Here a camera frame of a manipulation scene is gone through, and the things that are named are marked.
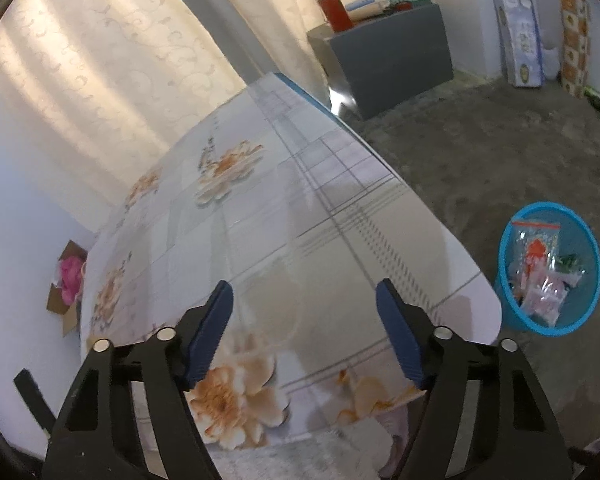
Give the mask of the clear bag with red text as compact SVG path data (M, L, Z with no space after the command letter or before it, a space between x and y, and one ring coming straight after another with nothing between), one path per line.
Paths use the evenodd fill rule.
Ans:
M540 318L548 327L554 327L567 295L566 274L547 268L534 269L520 308L525 315Z

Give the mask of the snack bag with red label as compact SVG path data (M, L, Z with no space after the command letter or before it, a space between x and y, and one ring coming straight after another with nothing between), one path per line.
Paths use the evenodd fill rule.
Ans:
M518 302L526 296L531 274L554 269L559 247L560 224L539 219L512 221L512 261L509 285Z

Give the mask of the blue plastic trash basket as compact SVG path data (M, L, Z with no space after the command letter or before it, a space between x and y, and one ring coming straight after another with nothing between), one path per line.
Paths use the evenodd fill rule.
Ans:
M570 334L600 299L600 246L571 209L550 202L525 206L502 235L494 289L504 325L544 336Z

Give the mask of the cardboard box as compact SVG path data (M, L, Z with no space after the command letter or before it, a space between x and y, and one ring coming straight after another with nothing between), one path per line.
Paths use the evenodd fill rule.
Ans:
M64 337L78 329L86 258L87 251L69 240L50 282L46 310L60 317Z

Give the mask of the pink fluffy item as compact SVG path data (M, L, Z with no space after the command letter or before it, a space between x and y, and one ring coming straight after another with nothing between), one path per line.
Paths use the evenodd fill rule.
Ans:
M76 302L81 291L83 265L84 261L78 256L70 256L59 263L61 298L68 307Z

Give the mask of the floral plastic tablecloth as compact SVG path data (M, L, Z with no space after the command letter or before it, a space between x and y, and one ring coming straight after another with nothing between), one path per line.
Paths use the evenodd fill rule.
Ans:
M80 329L122 346L219 282L233 314L186 399L217 450L283 443L418 396L375 289L490 344L500 300L460 241L354 131L282 74L220 106L131 188L87 256Z

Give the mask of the cream patterned curtain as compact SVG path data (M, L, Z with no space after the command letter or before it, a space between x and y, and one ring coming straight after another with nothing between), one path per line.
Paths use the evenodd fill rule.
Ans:
M0 19L0 95L16 150L43 156L106 206L190 128L279 70L326 99L306 35L316 0L12 0Z

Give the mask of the blue white patterned box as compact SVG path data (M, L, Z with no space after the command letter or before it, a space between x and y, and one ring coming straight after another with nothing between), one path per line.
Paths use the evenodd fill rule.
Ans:
M533 0L493 0L503 73L515 88L544 84L542 46Z

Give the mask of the grey cabinet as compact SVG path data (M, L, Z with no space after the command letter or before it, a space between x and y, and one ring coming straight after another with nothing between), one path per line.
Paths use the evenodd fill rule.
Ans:
M427 4L373 18L346 32L308 31L329 89L370 119L454 76L440 6Z

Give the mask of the orange patterned roll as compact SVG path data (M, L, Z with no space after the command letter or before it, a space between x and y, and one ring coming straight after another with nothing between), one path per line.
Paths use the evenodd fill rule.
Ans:
M562 88L576 98L584 97L588 83L591 41L588 34L590 8L586 0L559 0L562 18Z

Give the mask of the red thermos bottle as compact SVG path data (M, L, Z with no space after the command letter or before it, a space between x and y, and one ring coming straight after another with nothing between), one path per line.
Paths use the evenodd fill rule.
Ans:
M341 0L317 0L317 3L335 34L346 32L354 27Z

